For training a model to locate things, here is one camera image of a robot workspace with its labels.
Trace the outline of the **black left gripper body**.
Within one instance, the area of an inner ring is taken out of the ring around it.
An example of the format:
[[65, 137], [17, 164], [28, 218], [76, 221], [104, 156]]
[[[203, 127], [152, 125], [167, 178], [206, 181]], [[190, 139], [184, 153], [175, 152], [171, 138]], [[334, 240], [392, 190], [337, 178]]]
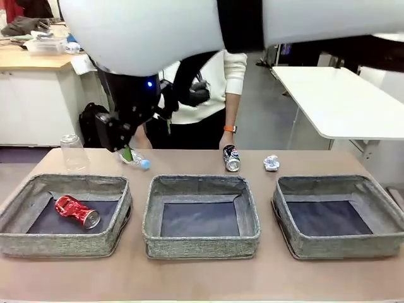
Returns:
[[130, 146], [132, 139], [135, 147], [148, 148], [144, 126], [147, 120], [147, 105], [116, 105], [105, 124], [106, 149], [117, 152]]

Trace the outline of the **person's left hand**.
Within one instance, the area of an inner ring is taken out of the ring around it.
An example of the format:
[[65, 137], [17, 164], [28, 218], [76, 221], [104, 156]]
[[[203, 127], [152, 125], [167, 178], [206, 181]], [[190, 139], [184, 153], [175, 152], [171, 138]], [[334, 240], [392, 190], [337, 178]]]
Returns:
[[227, 145], [234, 145], [234, 134], [230, 131], [224, 131], [219, 142], [219, 149], [223, 149]]

